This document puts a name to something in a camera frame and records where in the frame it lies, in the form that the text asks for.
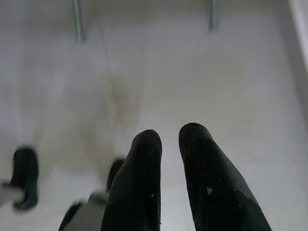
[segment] metal pole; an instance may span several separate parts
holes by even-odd
[[[81,12],[80,0],[73,0],[73,11],[75,20],[76,41],[83,43],[85,41],[85,35],[82,24],[82,12]]]
[[[216,31],[218,29],[218,0],[210,0],[210,24],[209,30]]]

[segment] white floor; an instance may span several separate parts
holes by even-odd
[[[40,163],[38,207],[2,207],[1,231],[56,231],[148,128],[163,142],[161,230],[193,231],[178,133],[194,121],[274,231],[307,229],[308,133],[270,1],[221,1],[215,34],[202,0],[84,1],[84,45],[70,3],[1,1],[0,177],[20,144]]]

